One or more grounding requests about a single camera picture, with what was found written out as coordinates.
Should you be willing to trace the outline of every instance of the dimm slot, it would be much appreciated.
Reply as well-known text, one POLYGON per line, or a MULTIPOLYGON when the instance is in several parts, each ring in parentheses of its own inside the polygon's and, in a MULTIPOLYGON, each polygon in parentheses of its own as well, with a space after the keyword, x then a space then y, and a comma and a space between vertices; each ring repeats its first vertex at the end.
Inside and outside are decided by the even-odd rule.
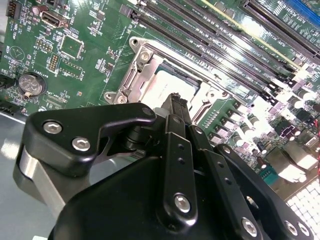
POLYGON ((148 13, 150 15, 156 16, 158 19, 160 19, 162 22, 166 23, 167 25, 171 26, 176 31, 184 32, 183 34, 185 36, 192 39, 192 41, 198 44, 199 46, 203 44, 202 45, 203 49, 212 50, 217 57, 224 59, 229 64, 232 63, 235 67, 237 67, 240 71, 242 71, 251 79, 258 80, 259 82, 265 84, 271 91, 275 91, 279 89, 279 86, 277 86, 274 82, 270 82, 266 80, 264 76, 261 75, 261 73, 252 71, 242 61, 239 61, 234 57, 230 56, 228 52, 226 52, 224 49, 218 47, 215 44, 211 44, 209 41, 206 41, 204 38, 199 37, 199 34, 194 29, 192 29, 189 26, 183 25, 179 21, 175 21, 174 19, 172 19, 172 17, 169 14, 164 12, 159 7, 148 4, 147 7, 145 7, 143 10, 145 11, 148 8, 150 9, 148 10, 148 13))
MULTIPOLYGON (((202 8, 192 0, 184 0, 188 5, 190 5, 194 10, 202 14, 203 16, 207 16, 210 21, 218 24, 223 29, 231 33, 232 35, 236 36, 237 38, 244 41, 247 45, 249 45, 251 48, 253 48, 257 53, 259 53, 261 56, 266 58, 269 62, 276 65, 278 68, 282 68, 286 71, 293 72, 295 69, 293 69, 291 66, 284 64, 282 62, 279 62, 275 57, 270 55, 267 51, 260 48, 259 46, 252 43, 248 38, 246 38, 244 35, 242 35, 240 32, 234 30, 231 26, 224 23, 222 20, 220 20, 218 17, 216 17, 212 12, 210 12, 207 9, 202 8)), ((205 24, 207 28, 210 30, 214 30, 212 24, 210 24, 208 21, 204 20, 199 15, 194 14, 192 11, 188 10, 185 6, 179 4, 175 0, 158 0, 159 3, 162 3, 166 7, 170 8, 171 10, 175 11, 175 9, 179 9, 182 13, 188 14, 191 18, 198 19, 201 23, 205 24)))
POLYGON ((239 76, 237 73, 235 74, 234 72, 229 71, 225 66, 223 66, 219 61, 213 59, 212 57, 204 54, 202 51, 199 49, 195 48, 191 44, 183 41, 180 39, 177 35, 174 33, 168 31, 166 28, 161 26, 160 24, 150 20, 148 17, 140 15, 133 17, 133 19, 138 20, 138 22, 145 27, 150 28, 151 30, 157 32, 161 36, 165 37, 166 39, 169 39, 172 41, 174 44, 180 46, 181 48, 185 49, 187 52, 196 55, 199 57, 202 61, 206 62, 209 66, 212 68, 216 68, 222 73, 226 74, 229 78, 235 80, 236 82, 240 83, 243 86, 246 86, 249 88, 251 91, 253 91, 255 94, 258 95, 268 95, 270 96, 266 91, 264 91, 261 88, 257 88, 256 86, 252 85, 249 83, 246 79, 243 79, 242 76, 239 76))
MULTIPOLYGON (((162 9, 160 9, 156 4, 154 4, 153 2, 148 2, 147 4, 147 8, 151 9, 152 11, 156 11, 163 13, 167 18, 171 18, 171 16, 164 12, 162 9)), ((210 38, 212 39, 216 39, 218 41, 220 41, 222 44, 226 45, 227 47, 233 49, 234 51, 236 51, 239 55, 241 55, 243 58, 249 59, 250 61, 253 61, 255 63, 255 65, 258 65, 258 68, 260 68, 261 70, 263 70, 264 72, 266 72, 268 75, 270 75, 273 78, 277 78, 278 77, 278 73, 276 71, 274 71, 270 66, 268 66, 267 64, 265 64, 261 59, 259 59, 258 57, 256 57, 251 51, 247 51, 246 49, 243 49, 239 46, 237 46, 236 44, 234 44, 232 41, 230 41, 228 39, 228 37, 221 31, 219 31, 219 35, 214 35, 214 33, 216 33, 217 30, 215 29, 211 29, 211 31, 208 31, 205 27, 203 27, 202 24, 194 21, 193 19, 191 19, 190 17, 188 17, 187 15, 179 12, 178 13, 181 17, 183 17, 183 19, 187 20, 188 22, 192 23, 195 27, 199 28, 202 32, 204 32, 206 35, 208 35, 210 38)))

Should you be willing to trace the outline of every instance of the chip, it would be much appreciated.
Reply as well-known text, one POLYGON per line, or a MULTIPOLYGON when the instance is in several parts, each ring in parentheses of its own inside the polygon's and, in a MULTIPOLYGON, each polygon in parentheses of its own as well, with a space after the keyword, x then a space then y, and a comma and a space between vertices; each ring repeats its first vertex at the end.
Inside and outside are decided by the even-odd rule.
POLYGON ((60 50, 69 57, 78 59, 83 48, 84 43, 82 41, 79 41, 72 36, 65 35, 62 39, 60 50))
POLYGON ((105 18, 105 13, 102 11, 98 11, 98 13, 96 14, 96 19, 102 21, 105 18))
POLYGON ((225 7, 225 5, 223 5, 221 2, 216 2, 215 3, 215 5, 214 5, 217 9, 219 9, 221 12, 223 12, 225 9, 226 9, 226 7, 225 7))

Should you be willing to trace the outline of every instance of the connector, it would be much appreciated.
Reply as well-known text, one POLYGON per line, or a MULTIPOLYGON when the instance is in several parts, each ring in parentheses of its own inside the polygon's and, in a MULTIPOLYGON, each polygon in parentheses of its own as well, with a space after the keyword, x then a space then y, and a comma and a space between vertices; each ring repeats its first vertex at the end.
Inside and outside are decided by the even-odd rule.
POLYGON ((15 80, 0 74, 0 89, 8 89, 15 85, 15 80))
POLYGON ((66 27, 68 25, 68 19, 54 11, 43 11, 41 19, 44 23, 54 28, 66 27))
POLYGON ((18 20, 20 18, 20 13, 22 9, 22 4, 15 0, 9 0, 6 7, 6 16, 8 18, 12 18, 14 20, 18 20))
POLYGON ((21 112, 21 107, 8 101, 0 100, 0 112, 13 116, 21 112))
POLYGON ((45 3, 56 8, 58 6, 62 7, 65 4, 65 0, 46 0, 45 3))

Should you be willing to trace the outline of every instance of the ram slot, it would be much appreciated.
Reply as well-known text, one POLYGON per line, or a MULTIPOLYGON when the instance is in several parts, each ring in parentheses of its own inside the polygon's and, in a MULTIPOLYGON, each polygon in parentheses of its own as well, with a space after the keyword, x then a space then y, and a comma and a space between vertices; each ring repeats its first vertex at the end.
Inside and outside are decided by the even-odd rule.
MULTIPOLYGON (((202 28, 205 28, 206 31, 216 33, 217 29, 214 28, 214 26, 212 24, 210 24, 207 20, 203 19, 201 16, 193 13, 192 11, 187 9, 185 6, 183 6, 180 3, 176 2, 175 0, 157 0, 157 1, 159 3, 161 3, 162 5, 166 6, 167 8, 169 8, 170 10, 172 10, 173 12, 181 15, 182 17, 188 17, 189 19, 194 20, 200 26, 202 26, 202 28)), ((267 59, 270 63, 274 64, 278 68, 282 68, 285 71, 289 71, 289 72, 293 72, 294 71, 294 69, 291 66, 286 65, 285 63, 279 62, 278 59, 276 59, 275 57, 270 55, 264 49, 262 49, 262 48, 258 47, 257 45, 255 45, 248 38, 243 36, 240 32, 234 30, 232 27, 230 27, 229 25, 224 23, 222 20, 220 20, 218 17, 216 17, 212 12, 208 11, 207 9, 202 8, 201 6, 199 6, 198 4, 193 2, 192 0, 184 0, 184 1, 188 5, 190 5, 194 10, 196 10, 198 13, 200 13, 203 16, 208 17, 208 19, 211 22, 214 22, 214 23, 218 24, 224 30, 228 31, 229 33, 231 33, 235 37, 237 37, 237 38, 241 39, 242 41, 244 41, 247 45, 249 45, 252 49, 254 49, 257 53, 259 53, 262 57, 267 59)), ((231 41, 230 37, 227 36, 224 32, 219 31, 218 34, 220 34, 222 37, 224 37, 224 40, 229 41, 229 42, 231 41)), ((251 51, 248 51, 248 49, 246 49, 246 48, 242 48, 242 49, 245 52, 250 52, 249 54, 252 54, 253 57, 256 58, 256 56, 251 51)))
MULTIPOLYGON (((151 11, 153 11, 153 12, 156 12, 157 14, 158 14, 159 11, 160 12, 164 12, 162 9, 157 7, 157 5, 155 3, 153 3, 153 2, 148 2, 147 8, 150 9, 151 11)), ((164 14, 165 14, 166 17, 168 17, 168 16, 170 17, 170 15, 168 13, 164 12, 164 14)), ((195 27, 200 29, 203 33, 208 35, 210 38, 218 40, 219 42, 221 42, 225 46, 227 46, 230 49, 236 51, 243 58, 248 59, 251 62, 253 62, 256 66, 258 66, 259 69, 263 70, 270 77, 275 78, 275 79, 278 77, 278 73, 275 70, 273 70, 269 65, 265 64, 265 62, 263 62, 261 59, 256 57, 254 55, 254 53, 252 53, 251 51, 247 51, 246 49, 241 48, 237 44, 234 44, 228 37, 226 37, 226 35, 223 32, 219 32, 219 34, 215 34, 216 30, 213 30, 213 29, 207 30, 202 24, 199 24, 198 22, 196 22, 193 19, 189 18, 187 15, 184 15, 183 13, 180 13, 180 12, 178 14, 181 17, 183 17, 183 19, 185 19, 186 21, 188 21, 189 23, 193 24, 195 27)))
POLYGON ((205 37, 201 37, 199 33, 195 31, 193 28, 184 25, 182 22, 172 18, 171 15, 163 11, 161 8, 152 4, 148 4, 147 7, 145 7, 143 10, 147 11, 149 15, 157 17, 162 22, 174 28, 176 31, 182 32, 185 36, 190 38, 194 43, 201 46, 203 49, 213 51, 214 55, 228 62, 230 65, 235 66, 251 79, 259 81, 262 84, 266 85, 272 92, 279 90, 279 86, 277 86, 275 83, 266 80, 265 77, 261 75, 259 72, 252 71, 242 61, 239 61, 236 58, 230 56, 228 52, 218 47, 214 43, 211 44, 211 42, 208 39, 206 39, 205 37))
POLYGON ((215 60, 211 56, 208 56, 207 54, 203 53, 201 50, 195 48, 190 43, 180 39, 179 36, 174 34, 171 31, 168 31, 166 28, 158 24, 157 22, 151 20, 150 18, 136 14, 134 13, 132 15, 132 18, 137 21, 139 24, 145 26, 146 28, 149 28, 155 32, 157 32, 159 35, 163 36, 164 38, 170 40, 173 44, 179 46, 182 49, 185 49, 187 53, 197 56, 200 60, 208 64, 208 66, 219 70, 220 72, 224 73, 229 78, 235 80, 239 84, 245 86, 246 88, 250 89, 255 94, 261 96, 269 103, 275 105, 277 101, 271 96, 268 92, 264 91, 260 87, 256 87, 255 85, 248 82, 248 80, 244 79, 241 75, 238 75, 237 73, 230 71, 227 69, 223 64, 221 64, 219 61, 215 60))

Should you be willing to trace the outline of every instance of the mounting hole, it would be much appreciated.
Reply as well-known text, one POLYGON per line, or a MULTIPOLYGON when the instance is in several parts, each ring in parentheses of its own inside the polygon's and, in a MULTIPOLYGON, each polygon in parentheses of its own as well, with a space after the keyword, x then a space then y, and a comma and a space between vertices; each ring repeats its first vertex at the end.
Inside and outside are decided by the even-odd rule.
POLYGON ((133 39, 131 44, 132 44, 132 46, 137 46, 138 45, 138 40, 137 39, 133 39))
POLYGON ((180 163, 180 164, 182 164, 182 165, 184 165, 186 162, 185 162, 185 160, 182 158, 182 157, 179 157, 178 158, 178 162, 180 163))
POLYGON ((218 161, 218 165, 219 165, 220 168, 224 168, 224 167, 225 167, 225 166, 222 164, 222 162, 219 162, 219 161, 218 161))
POLYGON ((226 184, 228 184, 228 185, 232 184, 232 182, 229 180, 229 178, 226 177, 224 180, 225 180, 226 184))

